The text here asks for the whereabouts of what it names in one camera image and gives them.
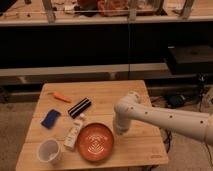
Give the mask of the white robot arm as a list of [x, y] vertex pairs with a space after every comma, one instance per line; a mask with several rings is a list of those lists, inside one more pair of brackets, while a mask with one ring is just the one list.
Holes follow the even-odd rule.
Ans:
[[117, 135], [126, 133], [131, 121], [138, 120], [213, 146], [213, 114], [149, 107], [140, 101], [140, 95], [130, 91], [114, 105]]

